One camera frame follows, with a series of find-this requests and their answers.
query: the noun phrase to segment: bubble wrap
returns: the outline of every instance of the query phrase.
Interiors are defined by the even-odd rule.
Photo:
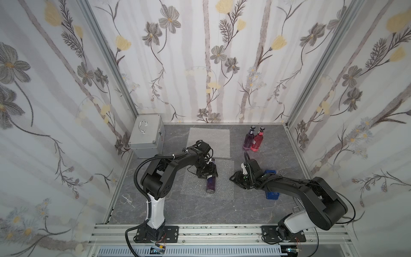
[[[215,193],[208,194],[206,192],[207,180],[198,178],[189,171],[196,173],[195,166],[187,166],[185,170],[184,183],[181,189],[182,194],[195,195],[199,197],[222,198],[227,200],[234,199],[234,183],[229,178],[234,174],[234,161],[230,160],[215,160],[217,166],[218,178],[215,182]]]
[[[194,145],[200,139],[211,146],[213,157],[230,158],[230,130],[191,127],[187,146]]]

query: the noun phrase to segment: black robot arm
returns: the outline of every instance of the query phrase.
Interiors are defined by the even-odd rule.
[[[265,174],[257,161],[245,153],[244,171],[237,171],[230,180],[245,189],[279,192],[301,200],[305,210],[289,214],[279,223],[279,238],[288,240],[303,229],[319,227],[329,230],[344,214],[347,205],[320,177],[308,179],[287,178],[277,174]]]
[[[141,178],[143,190],[156,200],[164,198],[173,186],[177,171],[187,165],[197,168],[196,175],[199,178],[217,176],[215,164],[210,161],[212,155],[208,154],[210,150],[211,147],[206,142],[198,140],[196,144],[184,149],[187,154],[180,158],[152,160]]]

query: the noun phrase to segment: wire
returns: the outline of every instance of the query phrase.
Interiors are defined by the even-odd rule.
[[[301,247],[301,242],[300,242],[300,240],[298,239],[298,237],[295,237],[295,239],[296,239],[296,241],[297,241],[297,244],[296,244],[297,249],[298,249],[298,243],[300,243],[300,251],[302,251],[302,247]]]
[[[126,232],[125,232],[127,246],[129,247],[129,249],[130,249],[131,253],[134,255],[134,257],[139,257],[139,256],[136,254],[136,252],[134,251],[134,249],[132,248],[132,246],[130,244],[130,240],[128,239],[128,232],[130,232],[132,230],[136,230],[136,229],[144,226],[145,224],[147,224],[147,222],[148,222],[148,220],[145,220],[140,225],[135,226],[135,227],[131,227],[131,228],[127,229]]]
[[[276,245],[276,244],[281,243],[282,241],[283,241],[283,240],[281,240],[280,242],[276,242],[276,243],[269,243],[269,242],[265,242],[265,243],[267,243],[267,244],[269,244],[269,245]]]
[[[318,232],[317,232],[317,229],[316,229],[316,228],[314,228],[314,229],[315,229],[315,233],[317,234],[317,247],[315,248],[314,252],[313,252],[312,254],[308,255],[307,257],[311,257],[311,256],[313,256],[313,255],[314,255],[314,253],[316,253],[316,252],[317,252],[317,250],[318,250],[318,246],[319,246],[319,244],[320,244],[320,238],[318,238]]]
[[[197,176],[197,174],[195,174],[194,172],[188,170],[188,169],[191,168],[191,167],[193,167],[193,165],[191,165],[190,167],[188,167],[188,168],[187,168],[187,171],[188,171],[189,173],[194,174],[194,175]]]
[[[319,186],[319,187],[322,187],[322,188],[324,188],[324,189],[327,189],[327,190],[330,190],[330,191],[333,191],[333,192],[335,192],[335,193],[337,193],[337,194],[339,194],[339,195],[341,195],[342,197],[344,197],[350,204],[351,204],[351,206],[353,207],[353,210],[354,210],[354,216],[353,216],[353,218],[352,219],[350,219],[349,221],[347,221],[347,222],[336,222],[336,224],[347,224],[347,223],[350,223],[351,221],[353,221],[354,219],[355,219],[355,217],[356,217],[356,209],[355,209],[355,207],[354,207],[354,205],[353,205],[353,203],[350,201],[350,200],[348,200],[348,198],[347,197],[345,197],[343,194],[341,194],[341,193],[339,193],[339,192],[337,192],[337,191],[335,191],[335,190],[332,190],[331,188],[326,188],[326,187],[324,187],[324,186],[321,186],[321,185],[319,185],[319,184],[315,184],[315,183],[308,183],[308,184],[312,184],[312,185],[316,185],[316,186]]]

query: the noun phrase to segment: bottle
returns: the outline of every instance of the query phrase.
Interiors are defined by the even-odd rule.
[[[250,127],[250,131],[245,135],[244,139],[244,144],[242,145],[242,148],[245,151],[250,150],[251,145],[253,144],[253,139],[254,139],[254,130],[256,129],[256,126],[252,125]]]
[[[214,194],[215,193],[215,176],[213,175],[208,175],[207,176],[207,186],[205,188],[205,191],[209,194]]]
[[[263,131],[265,130],[265,127],[260,127],[260,131],[258,132],[258,135],[254,137],[253,144],[251,146],[251,150],[254,152],[258,151],[258,148],[260,148],[261,142],[263,141]]]

